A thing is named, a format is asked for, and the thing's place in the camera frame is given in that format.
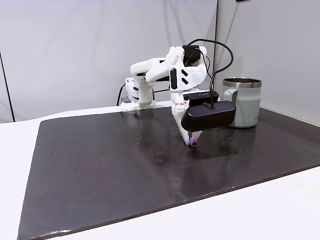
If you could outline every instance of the black cable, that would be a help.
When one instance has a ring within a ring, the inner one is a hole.
[[[210,86],[209,86],[210,88],[209,88],[209,89],[210,89],[210,98],[211,98],[211,108],[214,109],[215,106],[214,106],[214,93],[213,93],[213,92],[214,92],[214,88],[215,88],[215,84],[214,84],[215,76],[216,76],[216,74],[218,74],[218,73],[226,70],[228,67],[231,66],[231,64],[232,64],[233,61],[234,61],[234,54],[232,53],[231,49],[230,49],[227,45],[223,44],[222,42],[215,41],[215,40],[210,40],[210,39],[198,38],[198,39],[195,39],[195,40],[191,41],[190,43],[188,43],[188,45],[191,45],[191,44],[193,44],[193,43],[195,43],[195,42],[198,42],[198,41],[207,42],[207,43],[214,43],[214,44],[221,45],[221,46],[223,46],[224,48],[226,48],[226,49],[229,51],[230,55],[231,55],[231,61],[230,61],[230,63],[229,63],[227,66],[225,66],[225,67],[223,67],[223,68],[221,68],[221,69],[213,72],[212,78],[211,78],[211,80],[210,80]]]
[[[1,52],[0,52],[0,62],[1,62],[1,66],[2,66],[2,71],[3,71],[3,77],[4,77],[4,83],[5,83],[5,87],[6,87],[6,92],[7,92],[7,94],[8,94],[9,105],[10,105],[11,114],[12,114],[12,120],[13,120],[13,122],[15,122],[16,119],[15,119],[14,109],[13,109],[12,103],[11,103],[11,98],[10,98],[10,93],[9,93],[9,88],[8,88],[8,83],[7,83],[7,78],[6,78],[4,63],[2,62]]]
[[[206,59],[208,59],[208,60],[209,60],[209,66],[208,66],[208,71],[209,71],[210,66],[211,66],[211,61],[210,61],[210,58],[209,58],[207,55],[206,55],[205,57],[206,57]]]
[[[200,53],[202,54],[202,58],[203,58],[203,61],[204,61],[206,73],[209,75],[209,77],[210,77],[210,79],[211,79],[212,77],[211,77],[211,75],[210,75],[210,73],[209,73],[209,68],[210,68],[210,65],[211,65],[211,61],[210,61],[210,59],[208,58],[208,56],[206,56],[207,59],[209,59],[209,66],[207,67],[207,63],[206,63],[206,60],[205,60],[205,55],[204,55],[204,53],[203,53],[200,49],[199,49],[199,51],[200,51]]]
[[[156,94],[156,93],[161,93],[161,92],[165,92],[165,91],[169,91],[170,90],[170,88],[168,88],[168,89],[163,89],[163,90],[159,90],[159,91],[155,91],[154,93]]]
[[[120,91],[119,91],[119,95],[118,95],[118,101],[116,102],[116,105],[119,106],[119,101],[120,101],[120,96],[121,96],[121,92],[122,92],[122,89],[124,88],[126,84],[123,84],[122,87],[120,87]]]

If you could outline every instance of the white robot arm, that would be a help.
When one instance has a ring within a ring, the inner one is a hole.
[[[155,108],[153,86],[155,82],[169,81],[172,114],[176,120],[184,142],[196,144],[201,131],[189,133],[181,126],[181,119],[189,107],[184,94],[201,92],[197,86],[207,76],[205,58],[207,50],[203,46],[185,45],[171,47],[166,57],[152,58],[138,62],[130,67],[133,77],[126,78],[125,89],[128,98],[122,100],[124,110]]]

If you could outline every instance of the gray wall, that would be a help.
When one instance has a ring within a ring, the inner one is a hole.
[[[16,119],[114,106],[132,64],[195,38],[214,39],[216,8],[216,0],[0,0]],[[213,59],[214,45],[205,46]]]
[[[219,0],[216,39],[234,53],[234,64],[216,77],[257,78],[261,106],[320,125],[320,1]],[[217,47],[215,68],[229,62]]]
[[[3,74],[3,68],[0,61],[0,124],[12,122],[12,113],[9,104],[9,98]]]

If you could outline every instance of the sage green mug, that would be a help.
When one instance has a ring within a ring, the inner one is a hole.
[[[222,82],[222,101],[236,106],[234,121],[230,127],[250,128],[257,124],[262,81],[253,78],[231,77]]]

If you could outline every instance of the black mat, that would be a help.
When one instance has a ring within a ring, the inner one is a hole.
[[[170,108],[46,120],[18,239],[84,231],[318,164],[320,127],[265,109],[256,127],[204,131],[197,148],[184,144]]]

